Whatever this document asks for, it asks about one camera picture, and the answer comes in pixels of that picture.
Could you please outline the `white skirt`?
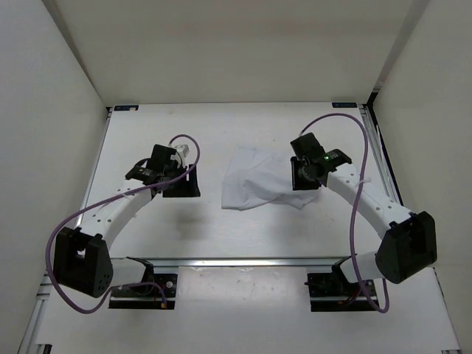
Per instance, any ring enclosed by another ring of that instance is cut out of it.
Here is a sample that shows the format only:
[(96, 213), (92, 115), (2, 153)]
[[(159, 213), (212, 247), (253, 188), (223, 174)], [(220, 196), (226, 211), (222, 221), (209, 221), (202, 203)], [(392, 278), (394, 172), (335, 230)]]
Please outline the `white skirt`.
[(222, 182), (221, 208), (243, 211), (275, 203), (302, 209), (318, 199), (317, 190), (292, 189), (290, 158), (238, 145)]

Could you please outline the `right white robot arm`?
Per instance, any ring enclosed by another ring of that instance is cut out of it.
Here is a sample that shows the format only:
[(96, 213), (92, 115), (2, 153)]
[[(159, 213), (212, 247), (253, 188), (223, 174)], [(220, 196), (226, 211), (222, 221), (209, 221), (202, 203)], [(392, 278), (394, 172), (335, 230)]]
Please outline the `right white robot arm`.
[(412, 212), (362, 179), (351, 158), (339, 149), (296, 150), (291, 163), (295, 187), (326, 187), (340, 195), (381, 239), (378, 250), (353, 254), (333, 266), (335, 292), (347, 295), (359, 280), (385, 279), (399, 284), (437, 261), (432, 216)]

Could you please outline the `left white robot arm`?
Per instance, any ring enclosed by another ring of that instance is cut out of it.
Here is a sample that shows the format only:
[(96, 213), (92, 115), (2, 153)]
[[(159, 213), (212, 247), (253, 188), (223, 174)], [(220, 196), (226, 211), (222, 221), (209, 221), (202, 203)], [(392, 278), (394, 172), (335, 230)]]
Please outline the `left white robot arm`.
[(113, 259), (110, 249), (138, 211), (157, 195), (165, 198), (200, 196), (196, 165), (186, 164), (184, 155), (170, 155), (138, 161), (110, 198), (84, 210), (88, 220), (75, 228), (63, 221), (46, 245), (46, 269), (56, 291), (71, 288), (93, 298), (106, 296), (115, 288), (131, 287), (138, 295), (155, 287), (152, 265), (138, 257)]

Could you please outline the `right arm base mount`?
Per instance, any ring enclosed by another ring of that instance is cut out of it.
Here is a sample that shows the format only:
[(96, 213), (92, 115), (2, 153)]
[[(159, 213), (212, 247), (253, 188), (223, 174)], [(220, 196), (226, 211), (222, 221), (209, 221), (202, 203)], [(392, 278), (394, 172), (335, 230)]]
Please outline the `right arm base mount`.
[(375, 309), (368, 302), (357, 281), (348, 282), (341, 273), (345, 257), (331, 264), (309, 265), (306, 268), (312, 313), (365, 312)]

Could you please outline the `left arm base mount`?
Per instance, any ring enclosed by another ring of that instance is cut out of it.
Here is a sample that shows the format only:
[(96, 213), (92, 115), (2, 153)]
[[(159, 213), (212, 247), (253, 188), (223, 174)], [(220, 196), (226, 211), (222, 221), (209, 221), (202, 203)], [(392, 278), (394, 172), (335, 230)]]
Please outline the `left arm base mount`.
[(147, 260), (127, 258), (142, 266), (138, 286), (121, 286), (110, 295), (108, 307), (120, 310), (173, 310), (176, 305), (178, 273), (159, 271)]

